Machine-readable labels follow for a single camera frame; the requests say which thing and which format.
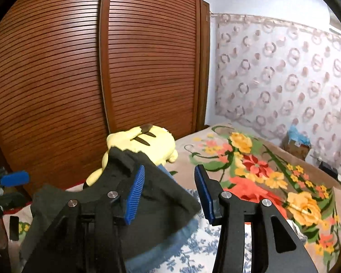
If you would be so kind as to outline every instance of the dark gray garment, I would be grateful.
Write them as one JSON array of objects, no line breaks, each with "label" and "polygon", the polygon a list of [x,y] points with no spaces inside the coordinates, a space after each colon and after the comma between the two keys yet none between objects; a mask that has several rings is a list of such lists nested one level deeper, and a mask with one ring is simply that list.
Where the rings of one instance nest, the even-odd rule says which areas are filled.
[{"label": "dark gray garment", "polygon": [[128,178],[139,164],[145,168],[145,183],[138,211],[131,225],[119,228],[124,259],[147,252],[185,227],[200,211],[197,200],[144,153],[112,147],[103,174],[91,187],[80,192],[67,192],[47,185],[35,193],[30,207],[33,222],[22,243],[21,257],[28,260],[44,231],[69,200],[87,203],[100,199],[116,190],[119,182]]}]

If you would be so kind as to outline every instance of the blue and white floral fabric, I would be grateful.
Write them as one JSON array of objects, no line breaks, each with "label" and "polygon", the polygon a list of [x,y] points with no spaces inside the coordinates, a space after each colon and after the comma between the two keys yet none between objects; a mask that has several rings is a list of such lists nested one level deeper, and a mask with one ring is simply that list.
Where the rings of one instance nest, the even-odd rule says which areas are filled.
[{"label": "blue and white floral fabric", "polygon": [[[189,190],[198,201],[198,192]],[[205,219],[203,211],[195,218],[198,230],[188,239],[186,245],[173,257],[154,268],[151,273],[212,273],[215,264],[221,227],[213,227]],[[245,225],[244,273],[251,272],[251,226]]]}]

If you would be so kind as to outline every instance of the wardrobe door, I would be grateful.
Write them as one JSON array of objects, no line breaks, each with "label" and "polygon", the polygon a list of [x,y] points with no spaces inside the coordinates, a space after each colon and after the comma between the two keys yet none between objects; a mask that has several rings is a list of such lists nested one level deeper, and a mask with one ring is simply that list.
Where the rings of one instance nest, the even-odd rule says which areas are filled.
[{"label": "wardrobe door", "polygon": [[0,22],[0,147],[13,171],[69,187],[101,166],[100,0],[17,0]]},{"label": "wardrobe door", "polygon": [[175,138],[193,133],[200,0],[109,0],[107,9],[100,57],[110,131],[151,123]]}]

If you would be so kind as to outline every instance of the ridged blue pad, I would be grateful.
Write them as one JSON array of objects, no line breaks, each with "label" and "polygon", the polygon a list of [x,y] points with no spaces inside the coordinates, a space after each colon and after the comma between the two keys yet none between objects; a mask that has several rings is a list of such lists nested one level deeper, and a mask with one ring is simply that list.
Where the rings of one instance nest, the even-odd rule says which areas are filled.
[{"label": "ridged blue pad", "polygon": [[212,224],[215,220],[212,200],[198,166],[195,167],[195,183],[205,218]]},{"label": "ridged blue pad", "polygon": [[129,196],[126,200],[126,212],[124,216],[125,223],[129,225],[135,219],[136,211],[138,209],[141,192],[145,182],[145,168],[143,165],[139,167],[135,175],[134,183],[131,187]]},{"label": "ridged blue pad", "polygon": [[21,186],[27,183],[29,183],[29,174],[26,171],[4,175],[0,180],[0,184],[4,187]]}]

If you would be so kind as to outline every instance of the bed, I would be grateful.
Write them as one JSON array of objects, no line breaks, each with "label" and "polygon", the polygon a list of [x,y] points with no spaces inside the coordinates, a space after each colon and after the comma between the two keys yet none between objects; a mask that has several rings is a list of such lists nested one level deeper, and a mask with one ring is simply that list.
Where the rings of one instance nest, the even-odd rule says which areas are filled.
[{"label": "bed", "polygon": [[[253,202],[270,199],[282,215],[307,236],[305,247],[319,273],[328,272],[335,264],[341,247],[341,186],[326,173],[267,141],[238,132],[227,123],[178,139],[176,149],[178,159],[165,167],[181,186],[196,188],[193,170],[202,163],[209,176],[219,180],[224,190]],[[71,191],[81,188],[79,185]],[[20,242],[30,228],[30,208],[22,209],[17,215],[20,241],[9,244],[14,264],[18,263]],[[190,238],[188,254],[182,250],[184,254],[164,262],[154,272],[212,271],[219,230],[211,229],[201,217],[199,221],[202,231]],[[9,216],[5,216],[7,229],[8,222]],[[250,272],[251,266],[249,232],[246,226],[244,272]]]}]

